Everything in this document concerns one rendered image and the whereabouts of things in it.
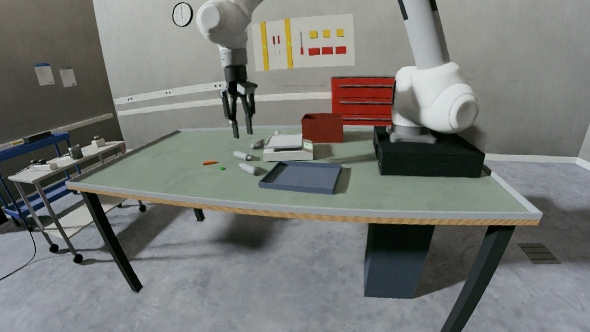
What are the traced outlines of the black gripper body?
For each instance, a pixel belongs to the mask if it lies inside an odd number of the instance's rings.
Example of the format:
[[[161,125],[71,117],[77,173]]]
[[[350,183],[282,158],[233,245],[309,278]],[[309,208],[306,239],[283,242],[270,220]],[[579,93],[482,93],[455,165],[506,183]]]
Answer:
[[[247,81],[246,66],[224,68],[226,89],[232,98],[234,98],[236,82]]]

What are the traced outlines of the grey gas cylinder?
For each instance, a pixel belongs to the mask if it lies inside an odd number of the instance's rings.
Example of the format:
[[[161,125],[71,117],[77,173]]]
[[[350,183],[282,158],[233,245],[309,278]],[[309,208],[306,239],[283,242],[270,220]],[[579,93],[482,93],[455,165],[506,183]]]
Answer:
[[[253,144],[251,144],[251,149],[256,149],[259,146],[261,146],[263,144],[264,139],[259,139],[256,142],[254,142]]]
[[[239,163],[239,166],[242,170],[244,170],[252,175],[257,175],[259,173],[259,170],[257,167],[254,167],[254,166],[247,164],[245,162]]]

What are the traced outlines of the red open box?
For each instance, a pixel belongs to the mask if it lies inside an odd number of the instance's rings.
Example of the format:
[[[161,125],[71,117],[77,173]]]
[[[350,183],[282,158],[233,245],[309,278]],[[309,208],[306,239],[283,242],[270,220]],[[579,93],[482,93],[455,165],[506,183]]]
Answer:
[[[343,113],[307,113],[301,119],[302,139],[312,143],[343,143]]]

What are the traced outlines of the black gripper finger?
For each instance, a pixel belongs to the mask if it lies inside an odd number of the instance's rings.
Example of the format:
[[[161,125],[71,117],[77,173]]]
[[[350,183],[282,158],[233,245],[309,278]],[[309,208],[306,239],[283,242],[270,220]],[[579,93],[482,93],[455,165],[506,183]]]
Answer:
[[[247,100],[247,95],[243,95],[243,97],[239,97],[239,98],[241,99],[242,106],[243,106],[245,116],[246,116],[245,120],[246,120],[247,134],[253,135],[251,120],[253,119],[252,114],[256,113],[254,94],[248,94],[248,100]],[[249,104],[248,104],[248,102],[249,102]]]
[[[224,91],[219,92],[219,95],[222,98],[225,119],[229,120],[229,123],[232,124],[233,135],[234,135],[235,139],[240,139],[239,138],[239,131],[238,131],[238,124],[237,124],[237,120],[236,120],[238,93],[239,92],[237,91],[237,88],[235,88],[234,98],[232,98],[230,96],[231,103],[229,106],[229,100],[227,97],[228,90],[225,89]],[[231,112],[230,112],[230,110],[231,110]]]

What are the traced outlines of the white digital scale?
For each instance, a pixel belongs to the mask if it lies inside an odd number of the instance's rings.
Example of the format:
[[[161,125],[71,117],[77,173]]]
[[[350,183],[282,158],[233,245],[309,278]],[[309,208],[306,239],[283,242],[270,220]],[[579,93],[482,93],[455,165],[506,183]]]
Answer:
[[[264,149],[264,162],[313,160],[312,141],[302,139],[302,134],[270,135]]]

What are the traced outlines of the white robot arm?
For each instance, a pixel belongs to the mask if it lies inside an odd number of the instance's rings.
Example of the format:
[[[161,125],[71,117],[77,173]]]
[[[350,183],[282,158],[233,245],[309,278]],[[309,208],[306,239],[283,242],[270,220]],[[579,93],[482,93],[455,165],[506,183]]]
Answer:
[[[197,27],[219,46],[222,68],[248,65],[247,27],[263,1],[210,0],[199,9]],[[392,125],[386,131],[391,142],[437,143],[430,129],[455,133],[470,127],[479,101],[461,67],[449,58],[436,0],[397,2],[416,66],[403,67],[395,77]]]

